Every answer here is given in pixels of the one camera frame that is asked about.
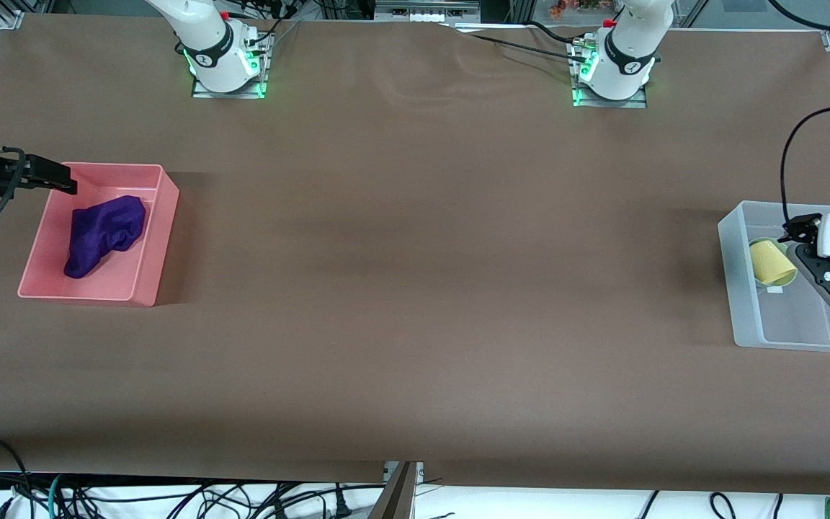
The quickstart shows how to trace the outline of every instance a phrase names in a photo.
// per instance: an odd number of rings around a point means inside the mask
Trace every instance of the yellow paper cup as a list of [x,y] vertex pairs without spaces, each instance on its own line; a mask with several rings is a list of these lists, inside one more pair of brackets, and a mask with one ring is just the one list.
[[775,239],[748,243],[754,280],[761,286],[787,286],[796,279],[796,266],[787,257],[787,246]]

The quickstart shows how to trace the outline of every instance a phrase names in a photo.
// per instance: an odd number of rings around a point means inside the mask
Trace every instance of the brown table surface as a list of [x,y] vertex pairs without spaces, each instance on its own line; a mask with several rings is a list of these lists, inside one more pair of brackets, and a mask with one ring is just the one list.
[[[622,111],[434,24],[303,24],[264,101],[190,99],[174,41],[0,34],[1,145],[181,187],[152,309],[17,298],[46,193],[0,220],[0,437],[30,469],[830,492],[830,355],[734,345],[715,229],[830,105],[817,33],[669,33]],[[830,203],[830,115],[789,167]]]

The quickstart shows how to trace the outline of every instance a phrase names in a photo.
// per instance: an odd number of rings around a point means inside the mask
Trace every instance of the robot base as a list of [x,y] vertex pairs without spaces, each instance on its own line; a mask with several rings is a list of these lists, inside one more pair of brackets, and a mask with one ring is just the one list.
[[[591,59],[594,42],[594,34],[589,33],[585,35],[584,40],[577,39],[580,45],[573,43],[566,43],[566,50],[570,56],[582,56],[585,59]],[[569,61],[569,73],[572,76],[572,105],[573,106],[597,106],[599,108],[646,108],[646,89],[642,86],[629,99],[622,99],[622,101],[613,101],[613,99],[604,99],[592,91],[591,87],[580,79],[582,69],[587,66],[587,63],[579,63],[577,61]]]
[[[248,26],[248,38],[257,39],[258,29]],[[197,80],[194,69],[194,84],[191,86],[191,97],[195,99],[264,99],[267,95],[267,77],[271,69],[271,55],[275,37],[270,35],[254,46],[247,47],[246,61],[252,68],[259,70],[258,74],[246,82],[241,88],[232,92],[214,92]]]

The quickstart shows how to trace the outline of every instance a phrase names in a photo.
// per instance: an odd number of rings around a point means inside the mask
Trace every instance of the purple towel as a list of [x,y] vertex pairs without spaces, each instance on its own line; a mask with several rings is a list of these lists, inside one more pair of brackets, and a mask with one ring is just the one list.
[[121,197],[72,211],[69,260],[63,272],[80,279],[112,250],[129,249],[143,233],[146,208],[137,197]]

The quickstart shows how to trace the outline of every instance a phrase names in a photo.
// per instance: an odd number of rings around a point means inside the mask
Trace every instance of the clear plastic bin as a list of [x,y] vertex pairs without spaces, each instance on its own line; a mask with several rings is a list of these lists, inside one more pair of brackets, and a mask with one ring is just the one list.
[[[830,213],[830,206],[790,204],[790,215]],[[719,244],[726,270],[728,308],[735,344],[763,348],[830,352],[830,306],[802,276],[782,289],[758,286],[748,243],[783,236],[779,203],[738,204],[719,221]]]

